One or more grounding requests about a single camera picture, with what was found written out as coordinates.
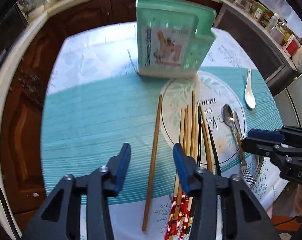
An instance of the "green plastic container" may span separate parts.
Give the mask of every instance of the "green plastic container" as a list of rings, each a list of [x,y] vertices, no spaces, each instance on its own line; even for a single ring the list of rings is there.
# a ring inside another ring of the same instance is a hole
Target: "green plastic container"
[[[215,35],[212,8],[183,0],[136,0],[138,72],[154,77],[191,77]]]

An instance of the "human hand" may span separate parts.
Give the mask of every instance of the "human hand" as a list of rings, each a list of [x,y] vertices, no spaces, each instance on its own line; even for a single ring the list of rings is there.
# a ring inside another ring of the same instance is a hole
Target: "human hand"
[[[294,200],[294,212],[299,216],[302,214],[302,185],[298,185]]]

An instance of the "metal fork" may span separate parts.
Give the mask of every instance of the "metal fork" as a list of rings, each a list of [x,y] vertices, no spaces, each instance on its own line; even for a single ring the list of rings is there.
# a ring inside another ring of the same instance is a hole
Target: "metal fork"
[[[242,174],[243,174],[245,180],[252,187],[256,183],[256,181],[254,180],[252,175],[247,170],[245,152],[243,151],[243,149],[241,147],[243,136],[242,136],[242,132],[241,132],[240,122],[238,120],[238,114],[235,111],[233,112],[233,117],[234,117],[235,135],[236,135],[236,139],[238,142],[238,150],[240,152],[240,158],[241,158],[241,171],[242,171]]]

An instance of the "screw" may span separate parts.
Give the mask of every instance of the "screw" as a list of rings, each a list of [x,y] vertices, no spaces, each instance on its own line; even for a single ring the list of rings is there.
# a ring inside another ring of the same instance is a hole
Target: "screw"
[[[231,176],[231,179],[232,179],[232,180],[235,180],[235,181],[240,181],[240,180],[241,180],[241,177],[240,177],[240,175],[233,174],[233,175]]]
[[[102,172],[102,173],[106,173],[106,172],[109,171],[109,168],[108,168],[108,166],[101,166],[101,167],[99,168],[99,171]]]
[[[63,176],[63,178],[65,179],[65,180],[72,180],[73,179],[73,175],[72,174],[66,174],[66,175],[64,175]]]
[[[197,173],[203,174],[204,171],[205,171],[205,169],[204,169],[203,167],[197,167],[197,168],[195,169],[195,171],[196,171]]]

